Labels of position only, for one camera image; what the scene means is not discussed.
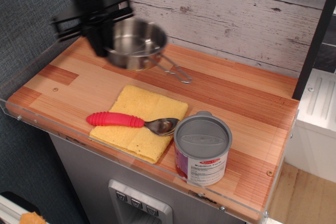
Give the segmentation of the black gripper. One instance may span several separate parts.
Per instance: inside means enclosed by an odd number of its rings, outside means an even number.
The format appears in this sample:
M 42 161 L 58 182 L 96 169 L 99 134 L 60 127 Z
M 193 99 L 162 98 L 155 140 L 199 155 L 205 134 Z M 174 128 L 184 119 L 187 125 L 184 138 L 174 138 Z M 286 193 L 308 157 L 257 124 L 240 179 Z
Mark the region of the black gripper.
M 51 19 L 57 38 L 65 41 L 79 35 L 87 37 L 99 57 L 113 48 L 113 24 L 133 16 L 130 0 L 78 0 Z

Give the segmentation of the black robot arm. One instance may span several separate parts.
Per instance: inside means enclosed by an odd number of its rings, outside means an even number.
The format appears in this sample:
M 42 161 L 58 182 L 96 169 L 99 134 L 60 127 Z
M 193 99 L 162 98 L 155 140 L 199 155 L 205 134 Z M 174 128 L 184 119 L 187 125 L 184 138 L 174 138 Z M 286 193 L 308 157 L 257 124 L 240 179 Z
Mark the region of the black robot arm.
M 106 57 L 113 48 L 114 24 L 132 16 L 130 0 L 72 0 L 51 23 L 59 41 L 84 36 L 97 56 Z

